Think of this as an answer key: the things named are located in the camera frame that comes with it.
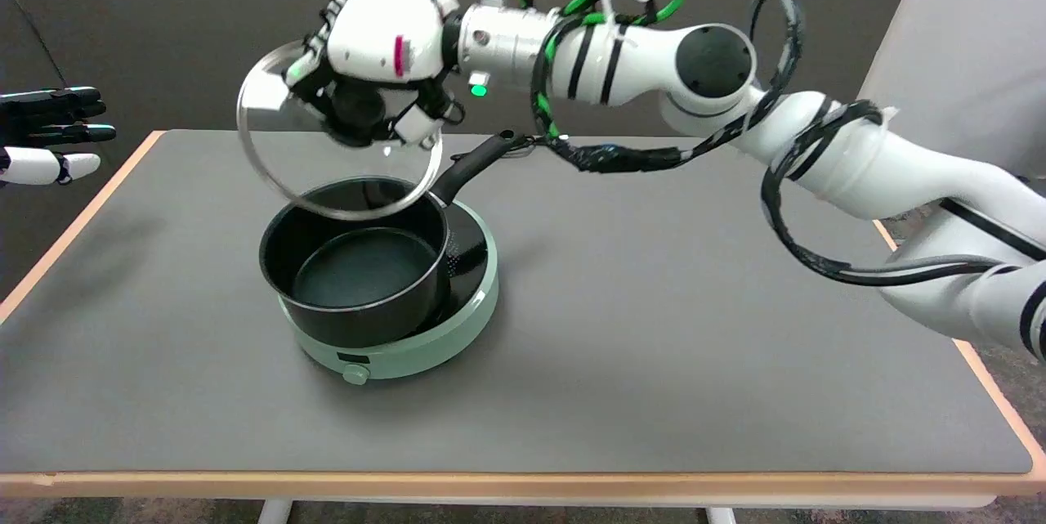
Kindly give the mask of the black and white left hand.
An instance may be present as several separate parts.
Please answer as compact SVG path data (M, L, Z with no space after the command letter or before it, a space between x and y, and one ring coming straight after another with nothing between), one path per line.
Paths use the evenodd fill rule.
M3 186L67 186L101 165L96 153L64 153L56 146L112 141L115 126L90 118L107 111L93 86L3 93L1 181Z

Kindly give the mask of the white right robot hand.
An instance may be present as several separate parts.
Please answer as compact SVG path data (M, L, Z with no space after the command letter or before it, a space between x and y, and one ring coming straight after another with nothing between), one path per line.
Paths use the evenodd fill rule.
M456 65L445 26L459 8L458 0L329 0L285 85L342 146L425 143L463 119L444 85Z

